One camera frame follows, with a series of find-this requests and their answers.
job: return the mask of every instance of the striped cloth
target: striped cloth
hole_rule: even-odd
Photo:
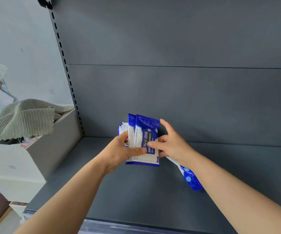
[[[54,115],[74,109],[37,99],[26,99],[4,107],[0,113],[0,140],[52,134]]]

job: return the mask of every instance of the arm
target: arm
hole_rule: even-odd
[[[169,123],[160,121],[168,135],[148,146],[191,169],[238,233],[281,233],[279,205],[193,150]]]
[[[146,153],[127,148],[128,132],[115,137],[14,234],[78,233],[103,177],[130,156]]]

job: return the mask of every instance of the black bracket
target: black bracket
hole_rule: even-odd
[[[51,4],[51,2],[47,2],[46,0],[37,0],[40,4],[41,7],[45,7],[45,8],[48,8],[50,10],[53,9],[53,6]]]

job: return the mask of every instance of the wooden edge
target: wooden edge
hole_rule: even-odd
[[[12,210],[13,209],[11,207],[8,207],[8,209],[5,211],[5,213],[2,215],[2,217],[0,217],[0,224]]]

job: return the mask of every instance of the forearm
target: forearm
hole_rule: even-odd
[[[186,161],[238,233],[281,233],[281,207],[193,149]]]
[[[95,157],[15,234],[78,233],[104,176],[103,163]]]

